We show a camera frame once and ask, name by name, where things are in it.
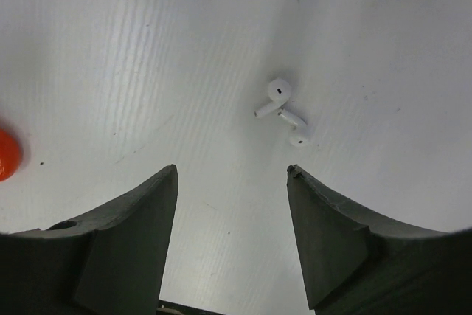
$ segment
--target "wireless earbud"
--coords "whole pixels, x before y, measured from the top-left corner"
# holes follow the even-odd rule
[[[292,87],[285,80],[277,78],[268,84],[267,92],[272,101],[254,112],[257,118],[262,118],[281,108],[292,95]]]
[[[304,120],[284,108],[279,108],[277,116],[294,126],[294,131],[290,135],[289,141],[294,147],[304,147],[310,143],[308,136],[308,126]]]

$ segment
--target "red object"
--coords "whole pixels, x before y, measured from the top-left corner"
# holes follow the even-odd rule
[[[0,181],[13,175],[21,163],[21,148],[15,138],[0,129]]]

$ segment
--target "white earbud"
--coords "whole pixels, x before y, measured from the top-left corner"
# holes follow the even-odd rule
[[[290,144],[294,147],[304,147],[310,144],[310,137],[308,136],[308,126],[304,120],[284,108],[277,111],[277,115],[283,118],[286,122],[294,126],[294,131],[290,135]]]
[[[257,118],[262,118],[281,108],[292,95],[292,87],[285,80],[277,78],[268,84],[267,92],[272,101],[254,112]]]

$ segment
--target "dark spot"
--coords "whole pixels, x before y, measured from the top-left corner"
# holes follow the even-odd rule
[[[60,223],[57,223],[57,224],[51,226],[48,230],[68,229],[68,228],[72,228],[73,226],[76,226],[76,225],[77,225],[76,221],[61,221]]]

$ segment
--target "orange round object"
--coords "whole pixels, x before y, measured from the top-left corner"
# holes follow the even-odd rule
[[[21,148],[15,138],[0,129],[0,181],[11,177],[21,163]]]

